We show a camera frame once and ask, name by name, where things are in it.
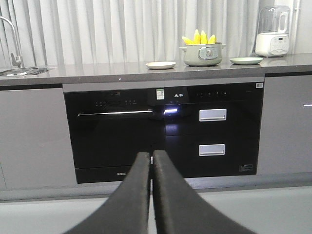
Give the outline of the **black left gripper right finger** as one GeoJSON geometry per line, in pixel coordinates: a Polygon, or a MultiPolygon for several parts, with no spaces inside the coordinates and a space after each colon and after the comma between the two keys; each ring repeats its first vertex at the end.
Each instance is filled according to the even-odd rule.
{"type": "Polygon", "coordinates": [[[165,150],[153,152],[153,171],[157,233],[253,233],[206,202],[177,171],[165,150]]]}

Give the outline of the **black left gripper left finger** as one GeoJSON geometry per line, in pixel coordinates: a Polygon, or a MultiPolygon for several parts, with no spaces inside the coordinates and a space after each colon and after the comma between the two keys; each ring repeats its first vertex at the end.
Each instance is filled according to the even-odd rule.
{"type": "Polygon", "coordinates": [[[139,152],[125,179],[109,198],[67,234],[146,234],[150,204],[148,152],[139,152]]]}

